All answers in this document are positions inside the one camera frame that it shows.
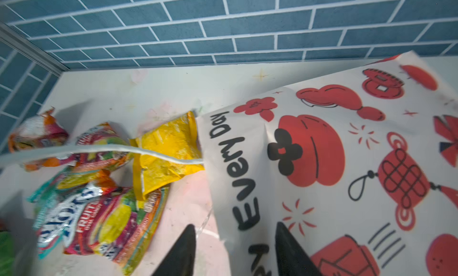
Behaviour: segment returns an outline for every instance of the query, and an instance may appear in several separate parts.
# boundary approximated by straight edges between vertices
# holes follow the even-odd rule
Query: red persimmon print
[[[431,276],[458,275],[458,239],[451,234],[439,235],[428,249],[426,263]]]
[[[313,107],[337,107],[342,106],[344,108],[355,110],[358,115],[363,119],[369,119],[374,121],[385,120],[385,114],[377,108],[363,106],[361,98],[348,87],[330,84],[320,89],[316,88],[304,88],[296,92],[297,98],[299,98],[304,104]]]
[[[278,162],[278,170],[298,187],[314,182],[337,183],[345,168],[344,147],[340,137],[328,123],[311,115],[280,118],[274,133],[276,142],[267,146],[270,160]]]
[[[274,102],[275,98],[265,97],[256,98],[247,101],[245,105],[237,106],[234,109],[235,113],[245,112],[246,115],[258,114],[267,122],[273,120],[273,112],[271,109],[277,108],[277,104]]]

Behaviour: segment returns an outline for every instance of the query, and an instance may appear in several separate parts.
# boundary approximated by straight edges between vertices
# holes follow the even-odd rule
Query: red coin print
[[[385,114],[377,108],[363,106],[361,98],[348,87],[339,84],[326,85],[320,89],[304,88],[296,92],[297,98],[310,106],[337,107],[341,106],[356,110],[363,119],[374,121],[385,120]]]
[[[368,77],[363,82],[363,89],[370,95],[383,99],[395,99],[404,95],[404,82],[399,78],[374,68],[363,71]]]
[[[437,89],[436,80],[424,69],[417,66],[401,66],[401,68],[416,82],[421,84],[424,88],[429,90]]]
[[[307,187],[317,181],[330,186],[342,177],[344,147],[325,121],[311,115],[283,116],[275,140],[267,146],[267,155],[279,160],[278,170],[294,185]]]
[[[451,234],[439,235],[428,249],[426,263],[431,276],[458,275],[458,239]]]

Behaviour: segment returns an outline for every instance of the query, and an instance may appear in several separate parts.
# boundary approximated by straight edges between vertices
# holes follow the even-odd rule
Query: red flower print
[[[258,114],[265,119],[267,122],[273,120],[273,112],[271,109],[277,108],[277,104],[274,102],[275,98],[265,97],[256,98],[248,101],[245,105],[237,106],[234,109],[235,113],[245,112],[246,115]]]

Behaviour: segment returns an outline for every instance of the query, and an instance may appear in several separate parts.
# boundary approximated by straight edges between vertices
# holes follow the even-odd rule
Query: snack package
[[[17,127],[8,138],[8,148],[11,153],[44,147],[62,146],[68,138],[68,133],[51,116],[54,108],[27,118]],[[30,172],[38,170],[41,166],[56,167],[73,160],[72,156],[63,158],[49,158],[24,163],[23,168]]]
[[[196,121],[194,114],[189,111],[180,118],[131,140],[130,143],[132,146],[177,159],[190,160],[201,158],[196,140]],[[203,165],[180,165],[153,156],[137,154],[133,166],[135,196],[138,200],[145,200],[145,196],[155,189],[203,169]]]

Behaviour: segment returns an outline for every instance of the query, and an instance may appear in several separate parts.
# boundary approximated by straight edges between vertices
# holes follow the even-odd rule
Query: black line print
[[[405,248],[405,245],[401,246],[401,248],[398,249],[398,251],[396,251],[390,258],[388,258],[387,261],[385,261],[385,263],[383,263],[383,265],[381,266],[382,269],[385,268],[385,266],[390,263],[391,259],[393,259],[396,255],[399,254],[399,252],[401,252],[403,249]]]
[[[380,228],[370,239],[369,239],[369,242],[368,244],[370,244],[374,238],[379,234],[381,233],[386,227],[388,227],[390,225],[390,223],[388,222],[387,224],[385,224],[382,228]]]
[[[377,243],[377,245],[375,245],[374,251],[377,250],[377,248],[378,248],[387,238],[389,238],[389,237],[390,237],[393,233],[395,233],[395,232],[396,232],[396,230],[392,230],[390,233],[388,233],[387,235],[385,235],[385,237],[382,238],[382,239],[379,241],[379,243]]]
[[[390,248],[392,248],[393,245],[397,244],[399,241],[401,241],[401,238],[398,238],[396,239],[392,244],[388,245],[388,247],[386,247],[382,252],[381,254],[379,254],[377,256],[377,259],[380,259],[385,253],[386,251],[388,251]]]

